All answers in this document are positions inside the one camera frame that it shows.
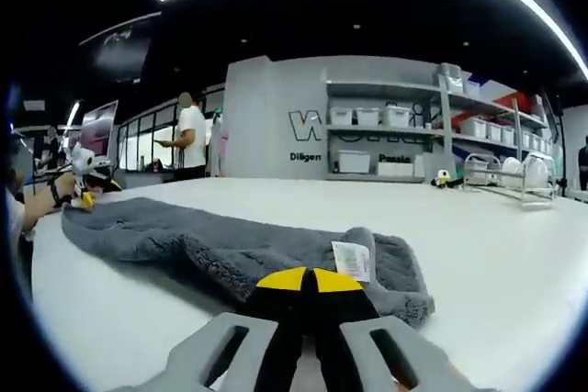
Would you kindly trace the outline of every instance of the white table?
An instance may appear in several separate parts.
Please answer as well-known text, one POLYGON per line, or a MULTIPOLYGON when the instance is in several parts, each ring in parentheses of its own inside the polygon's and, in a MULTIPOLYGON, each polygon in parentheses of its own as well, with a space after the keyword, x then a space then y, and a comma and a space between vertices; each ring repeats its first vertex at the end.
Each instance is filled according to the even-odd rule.
MULTIPOLYGON (((477 386, 527 391, 569 342, 588 288, 588 207, 522 212, 487 192, 429 185, 206 179, 111 194, 285 226, 366 226, 413 247, 436 313, 421 331, 477 386)), ((92 389, 136 385, 224 310, 156 272, 77 250, 61 214, 37 226, 33 296, 58 353, 92 389)))
POLYGON ((583 192, 582 190, 571 190, 569 193, 570 197, 576 201, 588 204, 588 191, 583 192))

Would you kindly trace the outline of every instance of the monitor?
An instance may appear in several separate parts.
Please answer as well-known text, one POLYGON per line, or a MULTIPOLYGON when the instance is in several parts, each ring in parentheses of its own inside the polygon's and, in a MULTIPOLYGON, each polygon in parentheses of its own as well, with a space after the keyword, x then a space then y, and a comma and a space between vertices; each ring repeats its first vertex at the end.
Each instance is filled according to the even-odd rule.
POLYGON ((108 144, 119 101, 103 105, 84 115, 80 144, 96 155, 108 156, 108 144))

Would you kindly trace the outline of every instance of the gray gripper frame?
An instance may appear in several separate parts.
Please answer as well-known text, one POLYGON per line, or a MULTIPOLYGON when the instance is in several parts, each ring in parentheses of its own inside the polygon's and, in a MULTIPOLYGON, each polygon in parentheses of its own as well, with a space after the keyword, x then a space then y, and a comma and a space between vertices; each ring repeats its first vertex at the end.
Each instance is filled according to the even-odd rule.
POLYGON ((354 357, 363 392, 398 391, 386 358, 410 372, 408 383, 413 386, 402 382, 413 387, 411 392, 481 390, 451 367, 441 348, 395 317, 344 323, 340 329, 354 357))
POLYGON ((254 392, 276 328, 274 321, 222 313, 172 349, 162 373, 111 392, 211 392, 208 386, 227 368, 220 392, 254 392))
MULTIPOLYGON (((220 392, 254 392, 276 329, 274 321, 225 312, 179 343, 170 352, 162 373, 140 386, 111 392, 211 392, 209 386, 225 370, 220 392)), ((385 357, 402 359, 410 366, 412 381, 417 385, 412 392, 481 390, 450 367, 443 350, 399 319, 344 323, 340 329, 354 357, 363 392, 398 392, 385 357)))

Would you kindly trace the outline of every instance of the tag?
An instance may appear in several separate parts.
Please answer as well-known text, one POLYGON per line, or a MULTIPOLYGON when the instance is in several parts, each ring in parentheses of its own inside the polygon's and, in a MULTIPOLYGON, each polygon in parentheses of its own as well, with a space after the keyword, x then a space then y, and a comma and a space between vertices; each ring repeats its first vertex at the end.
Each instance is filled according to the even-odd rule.
POLYGON ((369 282, 369 248, 358 243, 331 241, 337 273, 369 282))

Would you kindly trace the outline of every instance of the window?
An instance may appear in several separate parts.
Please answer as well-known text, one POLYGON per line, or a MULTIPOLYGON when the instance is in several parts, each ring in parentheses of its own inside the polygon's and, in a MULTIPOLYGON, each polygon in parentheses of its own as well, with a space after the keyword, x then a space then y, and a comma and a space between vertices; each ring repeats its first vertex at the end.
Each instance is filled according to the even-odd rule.
POLYGON ((139 168, 140 170, 142 170, 142 168, 144 168, 146 165, 150 164, 153 161, 151 155, 151 147, 153 145, 153 133, 142 133, 141 135, 139 135, 137 143, 139 151, 139 168))
POLYGON ((117 161, 119 168, 127 168, 127 132, 128 126, 124 126, 119 130, 119 150, 117 152, 117 161))
MULTIPOLYGON (((153 135, 154 140, 172 140, 174 138, 174 127, 167 126, 155 131, 153 135)), ((172 161, 172 149, 166 149, 160 146, 156 142, 153 144, 153 160, 159 160, 162 162, 165 168, 173 166, 172 161)))
POLYGON ((137 162, 137 135, 127 137, 127 162, 125 165, 127 170, 139 169, 139 163, 137 162))
MULTIPOLYGON (((208 96, 213 96, 214 110, 222 105, 222 91, 217 89, 207 94, 200 103, 200 108, 207 108, 208 96)), ((177 160, 177 149, 166 149, 154 142, 155 140, 174 140, 177 136, 176 125, 180 108, 177 102, 166 107, 141 115, 119 128, 119 168, 125 170, 140 170, 141 157, 143 165, 160 160, 164 168, 174 167, 177 160)), ((206 142, 209 144, 212 113, 206 115, 206 142)))

